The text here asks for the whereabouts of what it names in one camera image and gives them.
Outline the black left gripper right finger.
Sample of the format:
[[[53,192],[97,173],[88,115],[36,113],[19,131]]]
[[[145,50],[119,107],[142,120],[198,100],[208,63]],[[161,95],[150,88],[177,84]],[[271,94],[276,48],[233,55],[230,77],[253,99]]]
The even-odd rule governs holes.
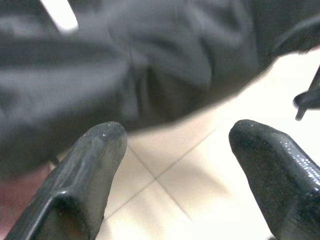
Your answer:
[[[254,199],[277,240],[320,238],[320,168],[286,133],[243,119],[228,134]]]

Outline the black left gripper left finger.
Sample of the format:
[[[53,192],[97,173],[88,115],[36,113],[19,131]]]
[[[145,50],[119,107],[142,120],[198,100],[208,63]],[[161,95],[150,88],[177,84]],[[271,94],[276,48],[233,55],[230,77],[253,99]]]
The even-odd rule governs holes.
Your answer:
[[[117,122],[90,128],[45,179],[6,235],[8,240],[94,240],[127,149]]]

